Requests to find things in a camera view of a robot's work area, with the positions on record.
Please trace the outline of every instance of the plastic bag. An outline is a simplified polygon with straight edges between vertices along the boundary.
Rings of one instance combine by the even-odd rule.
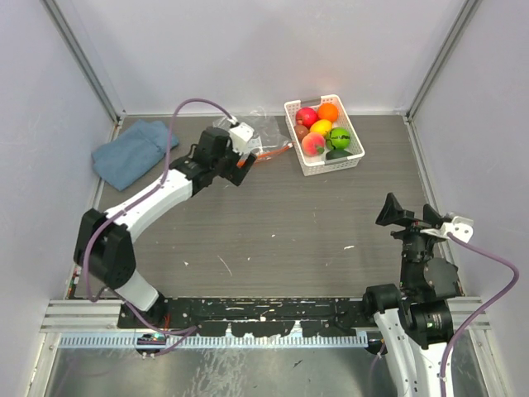
[[[253,152],[257,155],[257,162],[269,160],[292,147],[292,141],[281,134],[278,122],[274,116],[267,116],[263,108],[257,108],[249,114],[234,114],[239,122],[245,122],[255,131],[254,136],[248,142],[247,153]],[[214,127],[228,130],[230,122],[227,117],[221,117],[213,122]]]

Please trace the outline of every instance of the metal floor panel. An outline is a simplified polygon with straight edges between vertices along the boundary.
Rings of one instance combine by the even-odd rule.
[[[176,349],[141,360],[124,349],[57,352],[46,397],[393,397],[385,359],[364,349]],[[470,338],[452,358],[455,395],[486,396]]]

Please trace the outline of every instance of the black mounting plate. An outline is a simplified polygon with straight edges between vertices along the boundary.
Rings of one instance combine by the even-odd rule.
[[[354,328],[376,328],[362,314],[361,300],[350,298],[177,298],[167,299],[170,329],[192,325],[205,337],[231,333],[243,337],[285,336],[296,321],[304,337],[355,335]],[[165,323],[156,324],[165,327]],[[122,305],[117,326],[121,329],[144,328],[131,311]]]

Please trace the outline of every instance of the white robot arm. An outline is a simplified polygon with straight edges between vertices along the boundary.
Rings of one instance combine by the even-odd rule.
[[[98,238],[90,253],[90,273],[114,289],[129,303],[146,313],[154,322],[163,317],[164,297],[150,285],[136,269],[133,243],[154,221],[175,205],[190,199],[209,186],[216,176],[239,185],[255,162],[251,153],[241,168],[238,161],[245,154],[254,130],[245,123],[236,123],[229,132],[209,127],[197,145],[184,157],[169,167],[161,187],[163,175],[126,202],[109,208],[104,213],[95,209],[87,211],[81,221],[74,260],[81,264],[89,238],[106,220],[123,213]],[[150,191],[149,197],[130,211],[126,208]]]
[[[388,195],[377,224],[405,227],[392,232],[394,238],[403,240],[400,290],[395,285],[376,285],[363,298],[366,316],[374,319],[388,349],[389,373],[398,397],[441,395],[441,358],[454,334],[446,299],[460,291],[457,268],[434,258],[433,247],[449,240],[449,233],[468,242],[474,232],[472,220],[454,214],[441,217],[429,205],[423,217],[416,219]],[[453,396],[451,371],[446,372],[444,382],[446,395]]]

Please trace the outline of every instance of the white plastic basket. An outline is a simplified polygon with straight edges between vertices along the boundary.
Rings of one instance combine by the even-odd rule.
[[[340,115],[338,116],[338,120],[336,120],[334,123],[334,126],[342,127],[349,131],[350,145],[346,150],[352,153],[352,155],[348,155],[347,157],[336,160],[326,160],[325,154],[329,151],[327,148],[325,148],[325,152],[321,155],[308,156],[303,154],[300,145],[301,142],[298,141],[296,133],[294,132],[294,126],[296,125],[296,113],[301,108],[313,108],[314,110],[317,110],[322,103],[332,103],[338,108]],[[356,167],[360,159],[364,157],[364,147],[360,143],[360,140],[356,135],[356,131],[347,117],[344,105],[341,104],[341,100],[338,95],[325,95],[320,98],[307,101],[298,100],[286,102],[284,104],[284,110],[287,113],[287,126],[288,130],[290,131],[290,136],[292,137],[294,149],[296,150],[299,164],[301,164],[301,168],[305,176]]]

